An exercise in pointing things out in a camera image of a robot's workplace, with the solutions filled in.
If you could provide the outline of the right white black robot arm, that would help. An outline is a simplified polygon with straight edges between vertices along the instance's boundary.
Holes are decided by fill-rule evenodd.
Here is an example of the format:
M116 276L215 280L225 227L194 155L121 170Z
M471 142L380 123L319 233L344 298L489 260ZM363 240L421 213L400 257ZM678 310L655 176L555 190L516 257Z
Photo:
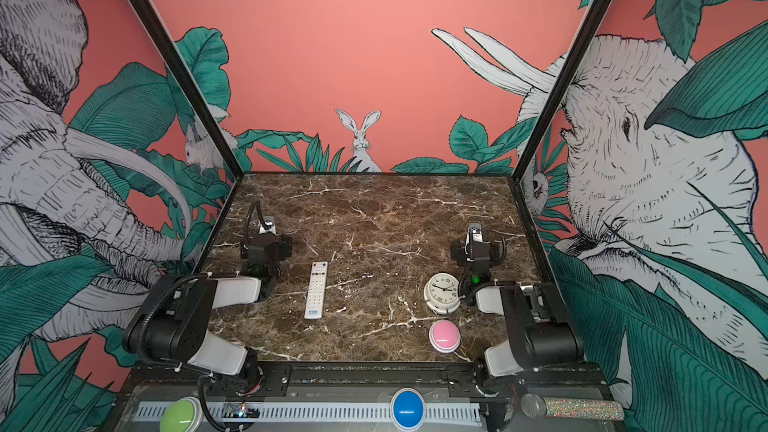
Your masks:
M503 318L506 338L475 360L479 386L542 367L584 361L583 340L556 284L521 285L492 276L492 268L506 258L504 242L484 241L469 233L451 243L450 256L462 268L460 303Z

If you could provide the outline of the white remote control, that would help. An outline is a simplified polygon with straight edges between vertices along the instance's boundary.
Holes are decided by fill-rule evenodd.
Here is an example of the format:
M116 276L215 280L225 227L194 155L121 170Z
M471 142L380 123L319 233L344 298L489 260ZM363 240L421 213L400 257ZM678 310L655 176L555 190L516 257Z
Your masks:
M312 264L304 311L306 320L317 320L322 317L327 274L327 261Z

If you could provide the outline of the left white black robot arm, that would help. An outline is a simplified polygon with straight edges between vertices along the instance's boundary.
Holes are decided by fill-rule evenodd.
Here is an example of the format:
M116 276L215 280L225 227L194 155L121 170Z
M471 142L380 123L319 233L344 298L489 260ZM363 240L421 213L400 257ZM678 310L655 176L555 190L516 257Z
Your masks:
M292 248L291 236L265 232L241 243L240 271L162 276L127 327L123 348L147 365L211 376L241 396L255 393L265 376L257 352L210 332L211 313L265 301Z

